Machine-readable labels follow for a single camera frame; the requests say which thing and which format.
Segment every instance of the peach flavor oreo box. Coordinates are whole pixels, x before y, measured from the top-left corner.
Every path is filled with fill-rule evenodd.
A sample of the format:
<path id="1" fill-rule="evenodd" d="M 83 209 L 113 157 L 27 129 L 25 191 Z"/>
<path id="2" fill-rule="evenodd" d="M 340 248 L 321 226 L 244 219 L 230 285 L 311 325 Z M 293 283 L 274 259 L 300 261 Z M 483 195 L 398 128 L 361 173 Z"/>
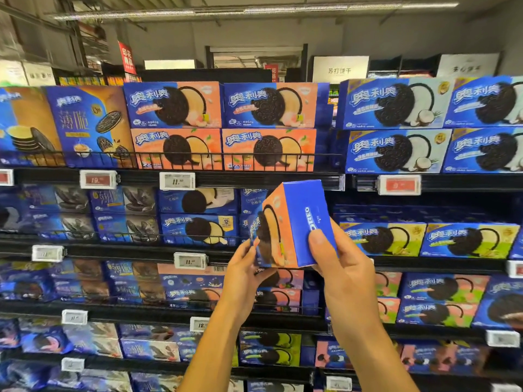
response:
<path id="1" fill-rule="evenodd" d="M 316 129 L 222 129 L 222 139 L 225 170 L 314 169 Z"/>
<path id="2" fill-rule="evenodd" d="M 220 130 L 213 128 L 134 128 L 140 169 L 223 170 Z"/>

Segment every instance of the cheese flavor oreo box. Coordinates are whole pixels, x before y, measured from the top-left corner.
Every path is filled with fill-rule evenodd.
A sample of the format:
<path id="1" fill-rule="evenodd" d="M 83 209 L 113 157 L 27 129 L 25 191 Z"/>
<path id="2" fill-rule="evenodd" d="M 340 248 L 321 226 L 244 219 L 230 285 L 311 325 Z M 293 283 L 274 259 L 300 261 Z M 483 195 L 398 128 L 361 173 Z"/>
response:
<path id="1" fill-rule="evenodd" d="M 239 228 L 236 216 L 162 213 L 164 243 L 198 246 L 235 246 Z"/>
<path id="2" fill-rule="evenodd" d="M 523 172 L 523 127 L 454 129 L 443 172 Z"/>
<path id="3" fill-rule="evenodd" d="M 232 188 L 159 190 L 158 206 L 160 213 L 237 214 L 238 197 L 238 192 Z"/>
<path id="4" fill-rule="evenodd" d="M 342 81 L 336 128 L 441 128 L 452 84 L 446 79 L 426 77 Z"/>
<path id="5" fill-rule="evenodd" d="M 222 170 L 219 129 L 132 129 L 140 169 Z"/>
<path id="6" fill-rule="evenodd" d="M 325 193 L 320 180 L 284 182 L 249 218 L 251 239 L 262 267 L 298 268 L 315 264 L 309 233 L 321 229 L 334 246 Z"/>
<path id="7" fill-rule="evenodd" d="M 62 146 L 41 88 L 0 88 L 0 151 L 3 165 L 65 166 L 53 154 Z"/>
<path id="8" fill-rule="evenodd" d="M 121 88 L 93 85 L 45 90 L 68 166 L 136 167 Z"/>
<path id="9" fill-rule="evenodd" d="M 351 131 L 347 173 L 439 173 L 450 129 Z"/>
<path id="10" fill-rule="evenodd" d="M 234 127 L 313 128 L 318 85 L 312 82 L 224 84 L 226 124 Z"/>
<path id="11" fill-rule="evenodd" d="M 456 78 L 445 126 L 523 126 L 523 76 Z"/>
<path id="12" fill-rule="evenodd" d="M 225 170 L 312 172 L 316 129 L 222 129 Z"/>
<path id="13" fill-rule="evenodd" d="M 219 82 L 126 82 L 123 91 L 133 128 L 222 127 Z"/>

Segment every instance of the coconut flavor oreo box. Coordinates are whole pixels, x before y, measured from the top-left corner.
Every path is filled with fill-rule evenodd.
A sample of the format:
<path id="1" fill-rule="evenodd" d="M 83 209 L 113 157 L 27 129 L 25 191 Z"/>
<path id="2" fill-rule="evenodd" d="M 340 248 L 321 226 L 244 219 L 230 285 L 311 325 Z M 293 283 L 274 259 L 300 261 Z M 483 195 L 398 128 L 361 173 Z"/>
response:
<path id="1" fill-rule="evenodd" d="M 46 87 L 70 167 L 135 168 L 126 101 L 118 87 Z"/>
<path id="2" fill-rule="evenodd" d="M 523 282 L 507 275 L 493 275 L 473 327 L 493 329 L 523 329 Z"/>
<path id="3" fill-rule="evenodd" d="M 523 76 L 456 78 L 445 126 L 523 126 Z"/>
<path id="4" fill-rule="evenodd" d="M 470 327 L 477 304 L 401 300 L 396 323 L 429 324 L 435 326 Z"/>
<path id="5" fill-rule="evenodd" d="M 320 180 L 284 182 L 269 195 L 250 225 L 262 267 L 299 268 L 315 264 L 308 236 L 315 229 L 334 245 Z"/>
<path id="6" fill-rule="evenodd" d="M 223 85 L 219 82 L 126 82 L 132 128 L 221 128 Z"/>
<path id="7" fill-rule="evenodd" d="M 223 170 L 219 129 L 132 129 L 140 169 Z"/>
<path id="8" fill-rule="evenodd" d="M 454 129 L 443 172 L 523 172 L 523 127 Z"/>
<path id="9" fill-rule="evenodd" d="M 400 298 L 416 301 L 479 303 L 490 277 L 485 275 L 425 274 L 403 276 Z"/>
<path id="10" fill-rule="evenodd" d="M 155 216 L 97 213 L 95 221 L 103 241 L 154 243 L 160 238 Z"/>
<path id="11" fill-rule="evenodd" d="M 236 216 L 162 213 L 164 243 L 197 246 L 235 246 L 239 229 Z"/>
<path id="12" fill-rule="evenodd" d="M 312 172 L 316 129 L 222 129 L 225 170 Z"/>
<path id="13" fill-rule="evenodd" d="M 506 259 L 518 232 L 511 223 L 429 222 L 420 255 Z"/>
<path id="14" fill-rule="evenodd" d="M 87 190 L 78 185 L 23 184 L 29 208 L 42 212 L 90 212 Z"/>
<path id="15" fill-rule="evenodd" d="M 160 213 L 237 214 L 238 192 L 233 188 L 158 191 Z"/>
<path id="16" fill-rule="evenodd" d="M 439 173 L 450 129 L 351 131 L 347 173 Z"/>
<path id="17" fill-rule="evenodd" d="M 115 190 L 88 190 L 93 213 L 155 215 L 155 189 L 151 186 L 116 186 Z"/>
<path id="18" fill-rule="evenodd" d="M 0 88 L 0 151 L 3 165 L 65 166 L 53 154 L 62 146 L 41 88 Z"/>
<path id="19" fill-rule="evenodd" d="M 419 255 L 426 223 L 378 215 L 356 215 L 339 226 L 368 256 Z"/>
<path id="20" fill-rule="evenodd" d="M 452 84 L 426 77 L 343 81 L 339 85 L 336 128 L 441 128 Z"/>
<path id="21" fill-rule="evenodd" d="M 224 84 L 226 124 L 234 127 L 313 128 L 318 85 L 312 82 Z"/>

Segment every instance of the price tag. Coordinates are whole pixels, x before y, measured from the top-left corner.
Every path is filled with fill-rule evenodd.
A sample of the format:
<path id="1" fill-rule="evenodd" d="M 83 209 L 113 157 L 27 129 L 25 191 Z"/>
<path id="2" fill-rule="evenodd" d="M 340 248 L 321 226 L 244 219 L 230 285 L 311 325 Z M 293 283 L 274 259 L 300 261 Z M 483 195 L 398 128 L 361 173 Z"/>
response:
<path id="1" fill-rule="evenodd" d="M 422 177 L 420 174 L 381 174 L 376 188 L 379 195 L 421 195 Z"/>
<path id="2" fill-rule="evenodd" d="M 14 171 L 12 169 L 0 169 L 0 186 L 15 185 Z"/>
<path id="3" fill-rule="evenodd" d="M 521 387 L 516 384 L 491 384 L 492 392 L 521 392 Z"/>
<path id="4" fill-rule="evenodd" d="M 205 329 L 207 329 L 207 325 L 209 324 L 210 320 L 211 318 L 200 318 L 198 316 L 191 316 L 189 330 L 203 333 Z"/>
<path id="5" fill-rule="evenodd" d="M 62 359 L 63 372 L 81 373 L 85 368 L 85 360 L 77 357 L 65 357 Z"/>
<path id="6" fill-rule="evenodd" d="M 508 260 L 507 274 L 511 278 L 523 278 L 523 261 Z"/>
<path id="7" fill-rule="evenodd" d="M 196 173 L 160 172 L 160 190 L 196 190 Z"/>
<path id="8" fill-rule="evenodd" d="M 85 326 L 87 324 L 87 311 L 63 310 L 62 324 L 77 324 L 79 326 Z"/>
<path id="9" fill-rule="evenodd" d="M 32 261 L 60 263 L 65 256 L 65 248 L 55 244 L 34 244 L 32 246 Z"/>
<path id="10" fill-rule="evenodd" d="M 207 255 L 204 253 L 174 253 L 174 267 L 187 270 L 205 270 Z"/>
<path id="11" fill-rule="evenodd" d="M 487 330 L 487 345 L 496 348 L 519 348 L 521 335 L 511 330 Z"/>
<path id="12" fill-rule="evenodd" d="M 115 190 L 118 174 L 115 170 L 81 170 L 80 187 L 86 190 Z"/>
<path id="13" fill-rule="evenodd" d="M 327 388 L 330 390 L 352 390 L 352 378 L 327 376 Z"/>

